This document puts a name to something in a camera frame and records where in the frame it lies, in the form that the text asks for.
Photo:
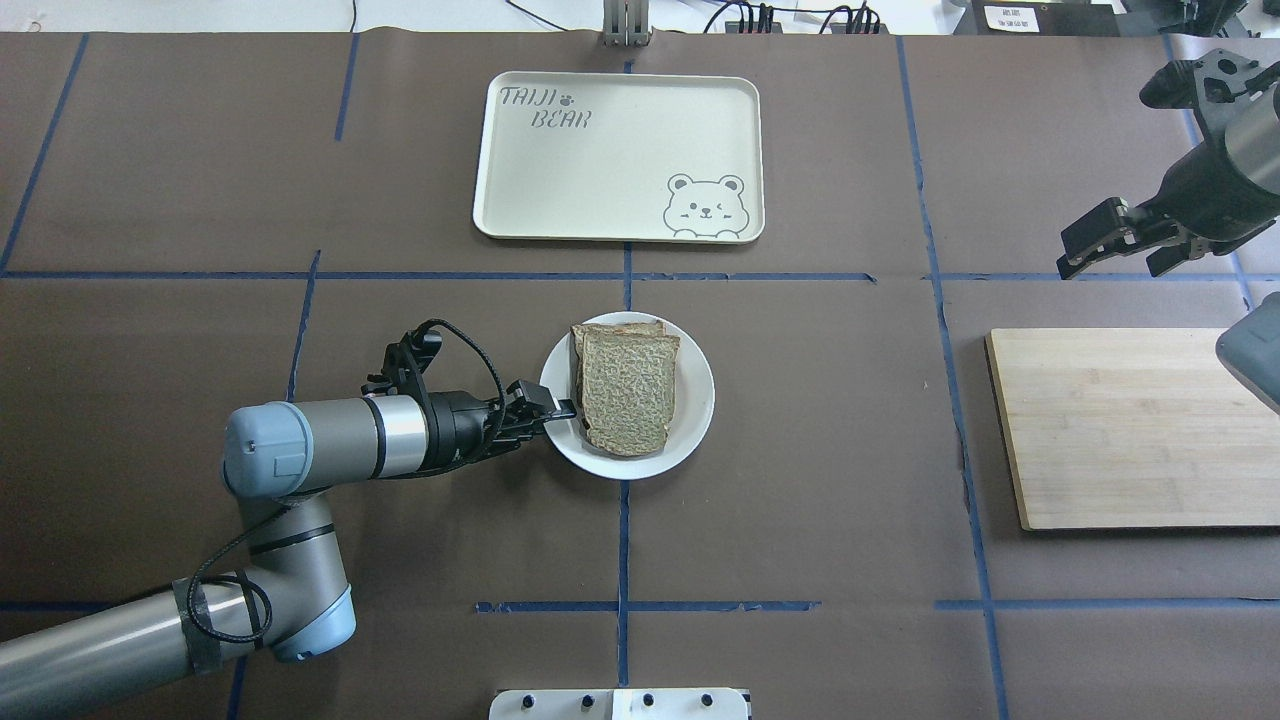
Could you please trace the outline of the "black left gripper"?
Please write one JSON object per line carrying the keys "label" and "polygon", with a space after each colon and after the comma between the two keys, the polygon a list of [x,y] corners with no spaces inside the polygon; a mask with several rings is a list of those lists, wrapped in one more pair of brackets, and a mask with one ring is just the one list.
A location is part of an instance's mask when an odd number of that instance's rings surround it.
{"label": "black left gripper", "polygon": [[445,473],[516,451],[545,434],[545,419],[579,415],[571,398],[557,398],[545,386],[516,380],[506,391],[506,415],[498,398],[480,400],[466,391],[428,392],[425,473]]}

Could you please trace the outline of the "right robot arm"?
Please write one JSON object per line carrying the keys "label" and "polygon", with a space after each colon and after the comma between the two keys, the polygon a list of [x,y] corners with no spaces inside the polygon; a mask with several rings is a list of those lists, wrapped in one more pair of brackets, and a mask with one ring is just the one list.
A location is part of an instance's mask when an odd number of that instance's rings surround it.
{"label": "right robot arm", "polygon": [[1057,260],[1069,281],[1105,259],[1144,250],[1149,274],[1161,277],[1206,254],[1229,255],[1277,220],[1277,97],[1258,99],[1210,128],[1179,159],[1158,192],[1135,206],[1112,197],[1061,233]]}

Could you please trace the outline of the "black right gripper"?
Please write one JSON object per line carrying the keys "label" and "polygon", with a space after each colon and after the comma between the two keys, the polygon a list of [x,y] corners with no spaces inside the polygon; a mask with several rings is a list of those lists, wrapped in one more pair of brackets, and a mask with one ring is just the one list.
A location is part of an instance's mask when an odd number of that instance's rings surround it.
{"label": "black right gripper", "polygon": [[[1149,213],[1197,237],[1149,242]],[[1070,281],[1098,263],[1144,254],[1149,275],[1160,278],[1202,259],[1210,250],[1203,240],[1233,251],[1270,228],[1277,214],[1279,196],[1242,173],[1224,145],[1199,145],[1169,168],[1152,199],[1137,206],[1106,199],[1061,231],[1056,268]]]}

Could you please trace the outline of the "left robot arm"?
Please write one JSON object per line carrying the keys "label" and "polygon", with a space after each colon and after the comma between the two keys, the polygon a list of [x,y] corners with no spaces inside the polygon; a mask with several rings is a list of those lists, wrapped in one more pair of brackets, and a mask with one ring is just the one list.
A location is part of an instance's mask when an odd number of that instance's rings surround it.
{"label": "left robot arm", "polygon": [[492,400],[372,377],[357,398],[234,411],[221,478],[239,505],[247,566],[218,550],[166,589],[3,643],[5,719],[69,717],[221,670],[257,650],[300,662],[356,628],[326,492],[440,475],[509,452],[568,420],[572,401],[515,382]]}

